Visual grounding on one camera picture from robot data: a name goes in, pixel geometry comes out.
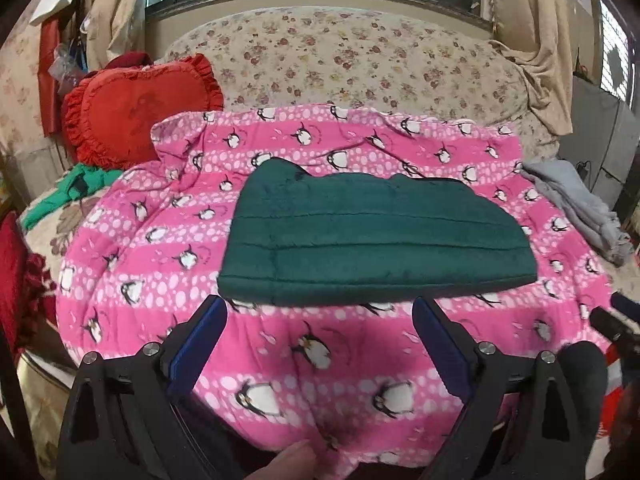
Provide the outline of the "person left hand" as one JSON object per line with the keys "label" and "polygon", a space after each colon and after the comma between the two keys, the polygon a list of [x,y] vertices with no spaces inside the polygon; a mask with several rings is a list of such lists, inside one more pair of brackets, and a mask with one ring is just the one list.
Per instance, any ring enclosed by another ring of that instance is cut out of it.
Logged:
{"label": "person left hand", "polygon": [[280,452],[267,466],[246,480],[310,480],[314,478],[317,456],[308,440],[301,440]]}

